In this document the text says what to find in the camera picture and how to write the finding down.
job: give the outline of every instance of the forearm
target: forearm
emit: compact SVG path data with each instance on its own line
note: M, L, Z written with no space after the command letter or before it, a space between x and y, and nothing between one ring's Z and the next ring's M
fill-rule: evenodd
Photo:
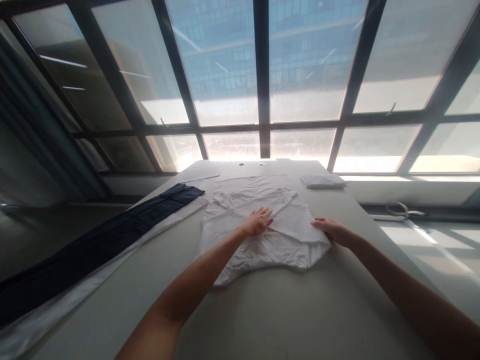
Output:
M183 324L212 288L225 265L247 236L236 229L187 267L152 305L163 317Z
M480 356L480 328L461 311L356 235L350 249L413 329L441 358Z

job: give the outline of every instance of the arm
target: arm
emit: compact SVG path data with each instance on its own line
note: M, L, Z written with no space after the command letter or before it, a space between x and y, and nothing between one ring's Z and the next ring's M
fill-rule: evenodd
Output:
M273 222L272 210L260 208L223 242L195 260L158 297L116 356L125 359L172 359L182 326L207 295L240 244L262 234Z
M470 318L341 223L316 217L312 225L355 254L437 356L480 359L480 327Z

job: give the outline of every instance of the hand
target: hand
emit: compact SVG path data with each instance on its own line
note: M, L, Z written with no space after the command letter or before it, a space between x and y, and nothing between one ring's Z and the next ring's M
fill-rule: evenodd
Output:
M245 237L261 235L274 220L269 219L272 215L272 210L268 207L259 208L257 211L253 211L249 217L238 227Z
M316 217L311 224L322 229L330 241L334 241L345 248L350 249L360 238L358 234L331 217Z

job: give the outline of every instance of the tabletop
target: tabletop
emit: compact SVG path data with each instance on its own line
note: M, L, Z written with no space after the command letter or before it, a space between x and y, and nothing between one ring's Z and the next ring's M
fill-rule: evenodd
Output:
M343 189L306 189L318 161L231 161L219 180L286 174L313 216L331 216L439 290ZM173 177L142 201L177 183ZM22 359L113 359L169 283L194 259L205 208L140 247ZM429 359L433 355L357 258L332 248L309 270L276 267L212 290L181 331L176 359Z

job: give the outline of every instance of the glass window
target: glass window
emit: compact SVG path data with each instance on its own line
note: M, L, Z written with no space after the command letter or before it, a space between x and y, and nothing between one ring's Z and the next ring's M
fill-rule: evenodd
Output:
M270 157L318 160L329 164L335 129L275 130L270 133Z
M480 61L446 111L446 115L480 114Z
M167 3L200 125L258 124L253 0Z
M67 5L14 18L90 129L131 129Z
M348 127L335 173L393 173L417 136L419 125Z
M153 153L164 172L181 172L202 160L195 135L147 136Z
M480 171L479 134L480 122L438 125L410 171L413 173Z
M77 122L74 120L70 112L67 110L64 103L59 99L59 97L57 96L55 91L52 89L52 87L49 85L47 80L45 80L40 70L34 64L32 59L26 53L22 45L20 45L18 40L15 38L15 36L10 31L9 27L3 20L0 20L0 34L2 34L3 37L8 41L8 43L16 51L18 56L20 56L20 58L25 62L28 68L33 72L33 74L38 79L38 81L43 86L43 88L46 90L48 95L50 95L51 98L58 105L60 112L62 112L64 115L64 116L60 116L60 119L63 121L66 128L72 133L77 133L81 131L80 126L77 124Z
M227 132L203 134L210 160L260 159L258 132Z
M132 173L154 171L137 137L103 137L97 140L118 171Z
M338 120L367 0L269 0L272 123Z
M76 142L96 171L100 172L110 170L90 141L86 139L77 139Z
M152 2L121 1L92 11L145 122L188 123Z
M388 0L355 113L425 107L479 0Z

